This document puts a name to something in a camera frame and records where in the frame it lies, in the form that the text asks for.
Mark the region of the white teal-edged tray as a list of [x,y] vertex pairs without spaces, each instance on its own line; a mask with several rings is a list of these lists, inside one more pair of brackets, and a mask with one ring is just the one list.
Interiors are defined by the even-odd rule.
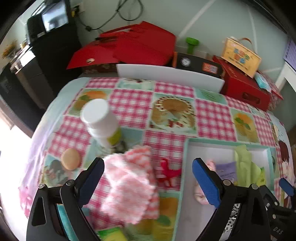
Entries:
[[185,141],[182,162],[181,197],[178,206],[173,240],[196,240],[212,216],[215,207],[196,201],[194,190],[196,179],[192,162],[200,157],[203,161],[213,160],[216,164],[234,161],[234,149],[239,143],[188,138]]

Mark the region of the green tissue pack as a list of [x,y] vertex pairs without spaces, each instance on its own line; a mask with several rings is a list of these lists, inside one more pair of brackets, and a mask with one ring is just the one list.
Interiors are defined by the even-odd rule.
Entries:
[[128,241],[120,226],[98,230],[97,235],[102,241]]

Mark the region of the light green cloth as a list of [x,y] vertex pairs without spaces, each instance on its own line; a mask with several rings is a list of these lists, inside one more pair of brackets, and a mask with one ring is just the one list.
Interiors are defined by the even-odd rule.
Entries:
[[266,184],[266,174],[263,167],[257,166],[252,161],[252,154],[246,145],[237,146],[234,149],[234,160],[236,162],[236,185],[249,187],[256,184],[258,187]]

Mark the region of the dark red carton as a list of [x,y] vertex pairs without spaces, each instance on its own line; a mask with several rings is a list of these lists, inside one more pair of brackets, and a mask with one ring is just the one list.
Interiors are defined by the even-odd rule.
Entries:
[[222,76],[225,83],[220,91],[221,94],[250,104],[263,111],[273,111],[283,100],[280,91],[268,76],[263,75],[271,87],[271,92],[261,89],[255,79],[245,75],[241,70],[221,57],[214,55],[212,60],[219,63],[224,70]]

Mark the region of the leopard print scrunchie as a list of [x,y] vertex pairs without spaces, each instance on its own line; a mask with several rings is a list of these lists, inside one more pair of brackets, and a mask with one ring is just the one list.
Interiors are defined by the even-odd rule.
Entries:
[[231,230],[233,229],[233,226],[235,224],[236,218],[238,216],[239,209],[240,209],[240,204],[239,203],[234,204],[234,206],[232,208],[232,211],[231,211],[231,214],[230,214],[230,217],[229,217],[229,220],[227,222],[227,225],[224,228],[223,235],[224,235],[224,237],[226,239],[229,238],[229,235],[231,233]]

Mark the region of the purple perforated basket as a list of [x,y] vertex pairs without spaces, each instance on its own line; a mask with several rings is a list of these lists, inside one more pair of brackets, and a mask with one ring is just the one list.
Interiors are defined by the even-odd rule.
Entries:
[[296,45],[292,39],[288,39],[283,59],[295,70],[296,69]]

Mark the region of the purple baby wipes pack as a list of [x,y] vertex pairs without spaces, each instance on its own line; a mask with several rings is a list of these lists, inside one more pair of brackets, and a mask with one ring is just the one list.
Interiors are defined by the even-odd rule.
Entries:
[[237,184],[237,172],[235,162],[217,164],[216,173],[222,180],[227,179],[230,180],[234,185]]

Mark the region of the black cabinet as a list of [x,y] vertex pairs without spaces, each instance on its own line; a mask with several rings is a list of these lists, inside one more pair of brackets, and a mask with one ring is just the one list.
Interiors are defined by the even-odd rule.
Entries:
[[68,68],[82,45],[70,1],[42,1],[25,31],[29,44],[1,70],[1,111],[32,137],[60,90],[82,73]]

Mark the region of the pink white fluffy socks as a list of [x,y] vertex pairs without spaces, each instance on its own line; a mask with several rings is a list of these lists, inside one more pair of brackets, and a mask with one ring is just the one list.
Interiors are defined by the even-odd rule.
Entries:
[[103,158],[111,189],[100,210],[124,223],[158,219],[159,194],[149,146],[134,146],[123,154]]

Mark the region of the white medicine bottle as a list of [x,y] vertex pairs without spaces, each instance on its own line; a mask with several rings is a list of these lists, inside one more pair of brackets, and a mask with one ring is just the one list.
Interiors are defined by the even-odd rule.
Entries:
[[105,99],[87,102],[80,111],[80,119],[100,146],[112,148],[122,140],[119,122]]

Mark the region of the checkered picture tablecloth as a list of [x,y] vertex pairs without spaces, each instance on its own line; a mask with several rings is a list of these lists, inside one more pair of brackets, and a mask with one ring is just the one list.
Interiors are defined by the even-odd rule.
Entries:
[[[93,99],[105,99],[115,114],[122,140],[105,148],[90,135],[80,119],[83,106]],[[253,106],[208,90],[160,81],[127,78],[79,78],[69,82],[49,105],[33,135],[32,151],[23,184],[21,206],[29,218],[38,188],[63,186],[88,169],[95,158],[123,154],[134,146],[149,146],[156,177],[162,158],[171,169],[182,169],[188,138],[246,145],[252,161],[265,169],[266,184],[280,206],[290,207],[290,199],[280,188],[285,178],[294,183],[287,133],[277,118]],[[66,170],[62,153],[76,149],[79,167]],[[138,224],[124,223],[104,214],[100,208],[111,186],[102,175],[87,207],[91,227],[98,230],[120,226],[128,240],[173,240],[181,197],[181,176],[175,187],[157,179],[158,219]]]

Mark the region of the red hair clip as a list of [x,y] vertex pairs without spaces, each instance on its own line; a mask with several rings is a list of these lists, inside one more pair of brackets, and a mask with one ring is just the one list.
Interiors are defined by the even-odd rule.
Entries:
[[175,187],[177,185],[176,178],[181,176],[181,174],[181,168],[171,169],[169,159],[162,158],[160,165],[157,168],[156,179],[166,187]]

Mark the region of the beige round sponge puff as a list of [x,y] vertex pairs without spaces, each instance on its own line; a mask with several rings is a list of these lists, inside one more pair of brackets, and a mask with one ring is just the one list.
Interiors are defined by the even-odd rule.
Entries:
[[61,155],[61,163],[66,170],[73,171],[81,163],[81,156],[74,148],[66,149]]

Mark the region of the black orange box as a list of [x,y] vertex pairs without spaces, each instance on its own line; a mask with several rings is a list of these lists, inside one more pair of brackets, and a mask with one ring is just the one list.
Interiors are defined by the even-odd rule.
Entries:
[[219,63],[190,54],[175,52],[172,62],[173,68],[192,71],[221,78],[223,68]]

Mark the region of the yellow handled gift box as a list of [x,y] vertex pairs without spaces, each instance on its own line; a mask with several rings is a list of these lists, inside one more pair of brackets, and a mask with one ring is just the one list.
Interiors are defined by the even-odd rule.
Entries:
[[261,63],[261,57],[241,44],[240,41],[242,40],[246,40],[252,45],[251,40],[248,38],[239,40],[227,38],[221,58],[237,67],[245,75],[254,78]]

